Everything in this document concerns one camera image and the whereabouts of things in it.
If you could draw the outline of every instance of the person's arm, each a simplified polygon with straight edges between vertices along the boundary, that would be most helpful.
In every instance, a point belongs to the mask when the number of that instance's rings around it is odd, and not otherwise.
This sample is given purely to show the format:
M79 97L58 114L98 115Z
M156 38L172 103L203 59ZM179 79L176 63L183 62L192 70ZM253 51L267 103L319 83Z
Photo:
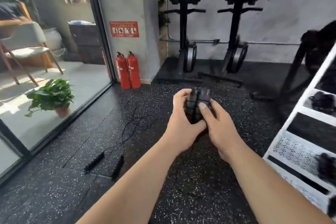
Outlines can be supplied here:
M245 144L216 101L211 100L211 105L216 118L206 105L199 105L210 139L233 168L259 224L334 224Z
M206 128L191 125L183 104L191 89L179 91L162 138L87 211L77 224L147 224L174 159Z

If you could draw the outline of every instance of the person's left forearm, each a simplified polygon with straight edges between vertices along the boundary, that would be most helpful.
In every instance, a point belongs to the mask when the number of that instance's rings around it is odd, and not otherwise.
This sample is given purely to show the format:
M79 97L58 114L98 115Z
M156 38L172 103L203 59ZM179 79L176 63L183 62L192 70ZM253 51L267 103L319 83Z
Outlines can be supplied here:
M163 137L77 222L147 224L179 150Z

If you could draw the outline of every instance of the large plant pot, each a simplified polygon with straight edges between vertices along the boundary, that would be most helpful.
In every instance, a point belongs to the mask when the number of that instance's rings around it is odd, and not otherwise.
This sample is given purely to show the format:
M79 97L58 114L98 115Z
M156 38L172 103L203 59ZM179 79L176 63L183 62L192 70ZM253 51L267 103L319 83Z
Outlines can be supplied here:
M60 118L65 118L66 116L69 116L69 114L71 113L70 109L66 108L65 106L55 109L55 112Z
M56 30L56 28L44 29L43 33L46 38L47 47L51 51L56 51L62 48L62 37Z

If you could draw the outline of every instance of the person's right forearm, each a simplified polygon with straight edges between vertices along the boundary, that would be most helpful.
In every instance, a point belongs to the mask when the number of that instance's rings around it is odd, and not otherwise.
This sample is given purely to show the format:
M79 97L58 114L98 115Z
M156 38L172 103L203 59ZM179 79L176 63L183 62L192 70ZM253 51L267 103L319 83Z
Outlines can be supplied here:
M334 224L245 143L228 157L259 224Z

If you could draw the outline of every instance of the fingernail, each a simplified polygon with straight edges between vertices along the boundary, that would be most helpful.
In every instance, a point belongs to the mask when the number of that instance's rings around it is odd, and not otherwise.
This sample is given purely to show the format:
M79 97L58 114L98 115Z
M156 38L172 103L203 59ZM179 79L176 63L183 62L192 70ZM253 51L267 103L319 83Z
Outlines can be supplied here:
M201 103L198 104L198 107L202 110L202 109L204 109L207 106L206 106L206 104L204 104L203 102L201 102Z

